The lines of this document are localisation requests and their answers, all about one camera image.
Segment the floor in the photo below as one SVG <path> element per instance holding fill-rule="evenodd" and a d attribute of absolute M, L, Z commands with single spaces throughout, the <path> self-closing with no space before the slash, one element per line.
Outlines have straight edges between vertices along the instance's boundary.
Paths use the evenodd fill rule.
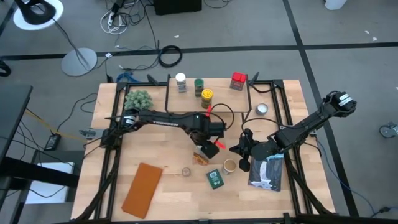
<path fill-rule="evenodd" d="M 215 6 L 222 4 L 219 0 L 207 1 Z M 12 2 L 0 2 L 0 22 L 9 14 Z M 65 11 L 59 23 L 77 46 L 95 50 L 100 56 L 99 63 L 105 53 L 118 51 L 115 45 L 130 49 L 154 45 L 146 20 L 129 27 L 117 43 L 116 36 L 105 34 L 98 24 L 106 12 L 105 0 L 62 0 L 62 3 Z M 375 210 L 398 206 L 398 138 L 385 139 L 378 131 L 380 125 L 397 121 L 398 105 L 393 102 L 398 100 L 398 1 L 349 0 L 338 11 L 327 10 L 323 3 L 323 0 L 233 0 L 222 9 L 203 5 L 200 12 L 168 16 L 156 16 L 153 8 L 147 7 L 160 45 L 177 45 L 185 53 L 176 67 L 158 66 L 136 72 L 134 76 L 145 80 L 151 74 L 165 80 L 167 74 L 183 72 L 189 77 L 230 77 L 233 71 L 240 71 L 249 76 L 260 72 L 261 79 L 298 79 L 310 112 L 316 110 L 320 97 L 330 91 L 347 91 L 358 101 L 356 112 L 348 118 L 331 119 L 332 130 L 319 133 L 333 171 L 336 172 L 332 156 L 339 152 L 349 185 L 355 192 L 367 198 Z M 12 75 L 0 78 L 0 83 L 32 85 L 29 109 L 54 126 L 68 116 L 77 99 L 96 92 L 98 85 L 106 82 L 106 72 L 116 78 L 122 73 L 119 65 L 150 65 L 156 58 L 156 55 L 114 56 L 107 61 L 106 68 L 102 66 L 82 77 L 68 77 L 61 71 L 60 63 L 71 47 L 55 26 L 28 32 L 17 28 L 12 17 L 2 24 L 0 57 L 12 68 Z M 177 55 L 168 54 L 164 61 L 176 58 Z M 87 105 L 86 109 L 92 110 L 93 105 Z M 90 114 L 76 108 L 61 130 L 77 134 L 79 129 L 90 126 L 90 119 Z M 43 146 L 49 131 L 30 117 L 24 117 L 23 121 Z M 58 150 L 81 152 L 83 148 L 78 141 L 63 139 Z M 22 152 L 23 148 L 12 145 L 9 156 L 20 157 Z M 32 155 L 29 151 L 24 159 L 29 161 Z M 325 159 L 323 156 L 336 211 L 349 215 L 342 187 Z M 359 214 L 372 215 L 366 201 L 353 195 Z M 2 220 L 9 222 L 17 198 L 18 194 L 7 198 L 0 212 Z M 65 222 L 72 205 L 72 202 L 26 205 L 19 223 Z M 398 218 L 398 210 L 378 217 Z"/>

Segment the blue object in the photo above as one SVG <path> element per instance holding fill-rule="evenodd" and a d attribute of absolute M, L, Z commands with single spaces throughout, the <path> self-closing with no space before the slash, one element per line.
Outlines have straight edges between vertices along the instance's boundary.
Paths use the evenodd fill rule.
<path fill-rule="evenodd" d="M 118 75 L 118 77 L 116 78 L 116 82 L 121 82 L 124 78 L 127 79 L 128 83 L 140 83 L 141 82 L 132 77 L 132 72 L 124 72 L 124 73 Z"/>
<path fill-rule="evenodd" d="M 316 138 L 316 140 L 317 140 L 317 143 L 319 143 L 319 145 L 320 145 L 321 148 L 322 148 L 322 151 L 323 151 L 323 154 L 325 155 L 326 163 L 328 164 L 328 167 L 329 167 L 329 169 L 330 169 L 330 172 L 338 179 L 338 181 L 340 181 L 340 183 L 341 183 L 345 188 L 347 188 L 349 191 L 351 191 L 352 193 L 354 193 L 354 194 L 360 196 L 363 200 L 365 200 L 365 202 L 368 203 L 369 207 L 371 208 L 372 213 L 375 214 L 374 208 L 373 208 L 372 204 L 370 203 L 370 201 L 369 201 L 366 197 L 364 197 L 363 195 L 361 195 L 360 193 L 356 192 L 355 190 L 353 190 L 353 189 L 349 188 L 347 185 L 345 185 L 345 184 L 340 180 L 340 178 L 338 178 L 338 176 L 333 172 L 333 169 L 331 168 L 331 165 L 330 165 L 330 163 L 329 163 L 328 155 L 326 154 L 325 148 L 323 147 L 322 143 L 321 143 L 320 141 L 318 141 L 318 138 Z"/>

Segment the green box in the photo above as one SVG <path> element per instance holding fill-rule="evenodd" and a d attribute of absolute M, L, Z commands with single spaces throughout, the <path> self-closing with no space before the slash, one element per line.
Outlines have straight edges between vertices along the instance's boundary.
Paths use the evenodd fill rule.
<path fill-rule="evenodd" d="M 217 169 L 208 172 L 206 176 L 213 190 L 224 185 L 223 178 Z"/>

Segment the brown notebook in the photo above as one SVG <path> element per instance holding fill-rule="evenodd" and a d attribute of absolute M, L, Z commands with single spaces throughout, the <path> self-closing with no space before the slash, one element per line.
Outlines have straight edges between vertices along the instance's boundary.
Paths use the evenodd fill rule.
<path fill-rule="evenodd" d="M 129 193 L 122 205 L 122 210 L 138 218 L 145 218 L 150 201 L 159 183 L 162 169 L 140 163 L 132 181 Z"/>

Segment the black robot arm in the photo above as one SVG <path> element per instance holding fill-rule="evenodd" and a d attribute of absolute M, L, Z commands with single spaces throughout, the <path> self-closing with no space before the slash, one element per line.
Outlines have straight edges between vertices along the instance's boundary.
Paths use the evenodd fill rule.
<path fill-rule="evenodd" d="M 211 122 L 210 117 L 198 112 L 185 114 L 173 114 L 152 110 L 126 110 L 121 116 L 119 126 L 104 132 L 101 145 L 108 146 L 118 140 L 118 136 L 138 131 L 143 125 L 157 124 L 181 128 L 205 155 L 211 159 L 218 152 L 218 147 L 212 143 L 210 138 L 224 137 L 226 124 L 224 122 Z"/>
<path fill-rule="evenodd" d="M 333 91 L 323 99 L 318 111 L 292 127 L 276 131 L 267 137 L 268 141 L 253 140 L 250 129 L 245 129 L 239 139 L 239 144 L 229 150 L 243 157 L 239 166 L 247 172 L 250 169 L 249 156 L 261 161 L 271 155 L 283 154 L 289 149 L 303 144 L 310 132 L 320 129 L 329 118 L 346 117 L 355 109 L 356 101 L 347 93 Z"/>

